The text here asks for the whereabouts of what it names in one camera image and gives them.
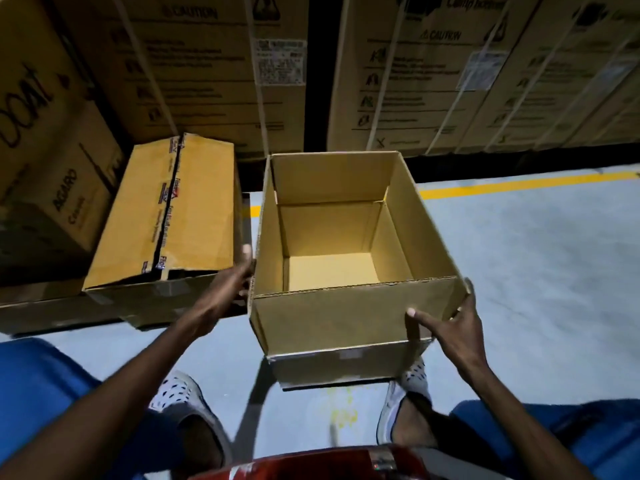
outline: shoe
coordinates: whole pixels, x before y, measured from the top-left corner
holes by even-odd
[[[222,466],[226,467],[233,462],[231,441],[222,423],[206,404],[196,381],[184,372],[171,371],[151,400],[149,409],[162,413],[176,424],[189,416],[200,416],[209,425],[220,444],[223,456]]]
[[[376,439],[379,445],[392,443],[391,430],[396,423],[400,404],[407,392],[420,394],[428,402],[431,402],[427,386],[427,374],[424,371],[424,361],[421,357],[402,376],[389,382],[387,398],[385,399],[385,405],[382,407],[376,430]]]

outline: floor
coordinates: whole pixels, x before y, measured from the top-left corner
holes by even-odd
[[[489,362],[522,401],[640,397],[640,180],[620,174],[637,170],[419,185],[476,285]],[[105,379],[159,333],[111,324],[43,338]],[[424,359],[436,410],[475,399],[437,344]],[[239,460],[375,442],[386,384],[283,392],[246,316],[222,320],[177,368],[200,384]]]

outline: taped cardboard box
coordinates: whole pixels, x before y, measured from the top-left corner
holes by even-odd
[[[180,131],[262,152],[243,0],[53,0],[135,143],[172,136],[148,62]],[[269,145],[302,151],[308,0],[251,0]]]
[[[565,144],[597,146],[640,139],[640,70],[636,69]]]
[[[234,147],[193,134],[134,147],[83,290],[137,327],[174,321],[241,246]]]
[[[396,377],[448,318],[458,270],[397,152],[269,158],[250,316],[281,386]]]
[[[85,88],[39,0],[0,0],[0,205],[46,159]]]
[[[408,0],[371,149],[407,156],[457,147],[538,0],[507,1]],[[366,149],[398,2],[344,0],[329,150]]]
[[[543,0],[458,152],[562,146],[634,69],[640,0]]]
[[[100,238],[123,164],[120,147],[91,102],[38,168],[12,189],[0,219],[0,267],[85,266]]]
[[[113,307],[81,294],[83,279],[0,288],[0,332],[36,333],[117,320]]]

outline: closed cardboard box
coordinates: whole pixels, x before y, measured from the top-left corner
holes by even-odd
[[[73,62],[39,0],[0,0],[0,206],[83,108]]]
[[[148,62],[180,131],[262,152],[243,0],[53,0],[74,42],[135,143],[172,136],[143,70]],[[308,0],[251,0],[269,145],[301,151]]]
[[[639,129],[640,70],[636,69],[580,126],[565,146],[633,143],[640,139]]]
[[[465,295],[400,153],[273,155],[263,199],[250,316],[285,388],[397,376],[430,340],[407,307]]]
[[[113,307],[82,295],[83,279],[0,288],[0,332],[35,333],[117,320]]]
[[[5,201],[0,264],[87,266],[122,164],[100,112],[86,102],[41,165]]]
[[[399,0],[345,0],[328,132],[331,151],[364,150]],[[372,150],[453,151],[538,0],[408,0]],[[480,52],[495,31],[482,60]]]
[[[640,0],[543,0],[459,148],[562,146],[638,62]]]
[[[137,145],[83,289],[134,326],[172,322],[234,265],[240,228],[232,144],[185,134]]]

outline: yellow floor line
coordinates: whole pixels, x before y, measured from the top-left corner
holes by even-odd
[[[640,178],[638,173],[632,171],[619,171],[615,173],[592,173],[589,175],[572,175],[569,177],[536,178],[532,180],[515,180],[512,182],[500,182],[498,184],[469,185],[468,187],[448,187],[444,189],[422,190],[423,199],[439,199],[451,197],[464,197],[468,195],[492,194],[498,192],[512,192],[516,190],[543,189],[547,187],[560,187],[563,185],[594,184],[596,182],[612,182],[614,180],[630,180]],[[260,206],[251,206],[251,217],[260,216]]]

